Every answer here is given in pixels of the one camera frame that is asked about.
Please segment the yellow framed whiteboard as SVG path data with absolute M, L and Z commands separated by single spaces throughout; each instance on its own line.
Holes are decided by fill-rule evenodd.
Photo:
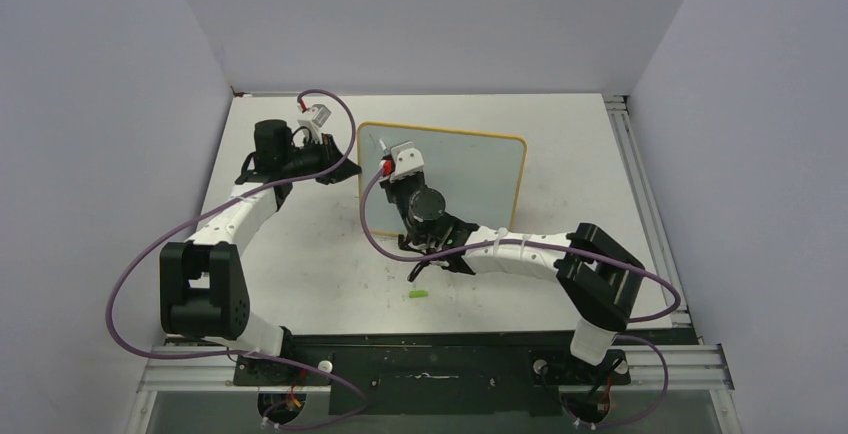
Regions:
M 363 190 L 388 148 L 412 141 L 424 159 L 425 180 L 445 197 L 446 211 L 466 222 L 510 228 L 527 154 L 515 135 L 460 129 L 364 122 L 357 129 L 357 163 Z

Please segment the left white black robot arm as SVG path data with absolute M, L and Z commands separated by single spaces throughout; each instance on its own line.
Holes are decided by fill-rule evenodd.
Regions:
M 260 227 L 292 190 L 289 179 L 307 176 L 323 185 L 362 169 L 330 134 L 311 129 L 301 145 L 283 120 L 254 127 L 255 149 L 230 192 L 233 205 L 213 215 L 183 242 L 161 250 L 160 320 L 164 331 L 262 354 L 259 371 L 271 383 L 290 382 L 298 357 L 284 348 L 291 333 L 252 312 L 241 256 Z

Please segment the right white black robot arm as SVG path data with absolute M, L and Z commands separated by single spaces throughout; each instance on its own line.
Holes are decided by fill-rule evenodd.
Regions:
M 631 324 L 645 266 L 599 226 L 581 223 L 561 234 L 515 233 L 465 222 L 446 210 L 442 194 L 422 174 L 394 180 L 379 174 L 380 187 L 400 216 L 397 259 L 414 263 L 409 279 L 436 265 L 467 275 L 510 274 L 551 281 L 576 309 L 565 365 L 579 382 L 590 382 L 606 366 L 615 337 Z

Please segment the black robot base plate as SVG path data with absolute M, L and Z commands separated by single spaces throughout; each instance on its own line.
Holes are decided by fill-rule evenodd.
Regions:
M 329 412 L 364 408 L 368 415 L 558 416 L 558 387 L 566 404 L 594 402 L 607 384 L 633 384 L 636 360 L 625 348 L 651 341 L 693 345 L 691 333 L 672 329 L 629 332 L 615 340 L 598 366 L 573 357 L 569 331 L 415 335 L 298 335 L 283 350 L 289 366 L 240 356 L 239 387 L 330 390 Z

